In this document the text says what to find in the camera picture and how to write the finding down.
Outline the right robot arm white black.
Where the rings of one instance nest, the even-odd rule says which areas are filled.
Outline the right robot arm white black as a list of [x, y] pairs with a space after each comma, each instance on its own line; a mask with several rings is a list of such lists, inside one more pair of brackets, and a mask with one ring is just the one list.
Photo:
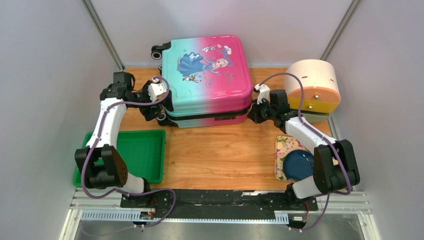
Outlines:
[[285, 190], [285, 203], [293, 210], [305, 200], [337, 193], [348, 195], [361, 181], [354, 147], [347, 139], [337, 140], [310, 125], [301, 113], [291, 110], [286, 91], [259, 86], [253, 90], [247, 117], [256, 124], [273, 121], [276, 128], [298, 140], [313, 155], [312, 175], [290, 183]]

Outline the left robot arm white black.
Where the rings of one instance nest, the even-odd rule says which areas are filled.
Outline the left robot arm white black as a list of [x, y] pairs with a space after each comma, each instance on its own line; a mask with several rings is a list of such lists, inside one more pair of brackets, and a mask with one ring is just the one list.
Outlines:
[[162, 76], [148, 80], [140, 91], [135, 91], [135, 76], [126, 71], [114, 72], [113, 82], [99, 95], [99, 116], [84, 148], [75, 151], [74, 159], [80, 172], [83, 192], [92, 199], [102, 199], [113, 192], [132, 196], [138, 206], [148, 207], [153, 191], [143, 177], [131, 174], [117, 150], [122, 119], [128, 108], [159, 107], [170, 90]]

